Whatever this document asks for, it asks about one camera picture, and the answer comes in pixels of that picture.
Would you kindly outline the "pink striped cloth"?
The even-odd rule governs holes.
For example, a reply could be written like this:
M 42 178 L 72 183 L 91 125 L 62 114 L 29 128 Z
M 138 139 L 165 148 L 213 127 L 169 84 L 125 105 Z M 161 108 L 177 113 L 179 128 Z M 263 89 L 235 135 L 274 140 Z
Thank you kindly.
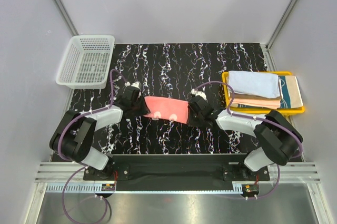
M 189 114 L 188 101 L 157 96 L 146 96 L 145 102 L 150 111 L 150 113 L 145 115 L 145 117 L 187 124 Z

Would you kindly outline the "light blue cloth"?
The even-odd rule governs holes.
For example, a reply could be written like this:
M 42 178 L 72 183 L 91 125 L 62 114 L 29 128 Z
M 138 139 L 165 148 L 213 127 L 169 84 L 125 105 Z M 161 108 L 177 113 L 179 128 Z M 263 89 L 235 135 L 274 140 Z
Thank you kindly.
M 280 96 L 279 77 L 272 73 L 229 71 L 228 85 L 235 94 L 276 99 Z

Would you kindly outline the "peach towel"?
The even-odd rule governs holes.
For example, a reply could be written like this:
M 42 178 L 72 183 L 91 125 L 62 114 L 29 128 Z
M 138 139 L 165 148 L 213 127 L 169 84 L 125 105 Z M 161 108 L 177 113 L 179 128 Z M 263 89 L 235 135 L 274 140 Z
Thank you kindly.
M 235 98 L 232 102 L 232 107 L 238 107 L 239 105 L 253 106 L 258 108 L 278 109 L 281 107 L 280 100 L 260 100 L 260 99 L 238 99 Z

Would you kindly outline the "teal beige Doraemon towel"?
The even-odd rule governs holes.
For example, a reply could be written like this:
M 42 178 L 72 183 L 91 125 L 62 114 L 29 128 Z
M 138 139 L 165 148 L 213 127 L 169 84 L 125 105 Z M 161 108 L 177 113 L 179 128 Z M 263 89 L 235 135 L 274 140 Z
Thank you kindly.
M 299 109 L 303 106 L 298 80 L 294 75 L 279 76 L 282 91 L 281 108 Z

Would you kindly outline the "yellow cloth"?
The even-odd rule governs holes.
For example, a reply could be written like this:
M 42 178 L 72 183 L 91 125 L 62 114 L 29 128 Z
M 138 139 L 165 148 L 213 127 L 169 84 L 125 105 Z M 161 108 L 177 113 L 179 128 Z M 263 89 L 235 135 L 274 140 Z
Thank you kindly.
M 238 94 L 238 93 L 228 93 L 229 98 L 234 98 L 235 100 L 258 100 L 258 101 L 280 101 L 282 100 L 282 97 L 276 97 L 276 98 L 265 98 L 261 96 L 256 95 L 247 95 L 247 94 Z

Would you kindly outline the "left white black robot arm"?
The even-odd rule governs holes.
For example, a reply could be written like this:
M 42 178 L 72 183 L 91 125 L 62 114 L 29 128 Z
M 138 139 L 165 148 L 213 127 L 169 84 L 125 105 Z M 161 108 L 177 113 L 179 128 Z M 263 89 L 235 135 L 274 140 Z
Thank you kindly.
M 117 171 L 112 158 L 92 147 L 95 132 L 149 113 L 141 88 L 134 83 L 107 107 L 85 113 L 68 110 L 51 137 L 49 147 L 62 159 L 87 166 L 89 172 L 93 171 L 102 180 L 115 178 Z

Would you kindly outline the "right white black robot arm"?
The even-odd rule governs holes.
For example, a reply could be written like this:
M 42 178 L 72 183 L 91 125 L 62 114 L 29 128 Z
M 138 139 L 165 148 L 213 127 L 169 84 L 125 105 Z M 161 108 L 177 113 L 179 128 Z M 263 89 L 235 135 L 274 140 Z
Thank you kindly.
M 217 127 L 223 131 L 236 131 L 255 137 L 260 147 L 249 152 L 243 161 L 227 173 L 251 180 L 264 167 L 271 164 L 284 166 L 303 151 L 303 138 L 278 111 L 249 115 L 230 110 L 216 110 L 206 99 L 194 96 L 188 101 L 189 126 Z

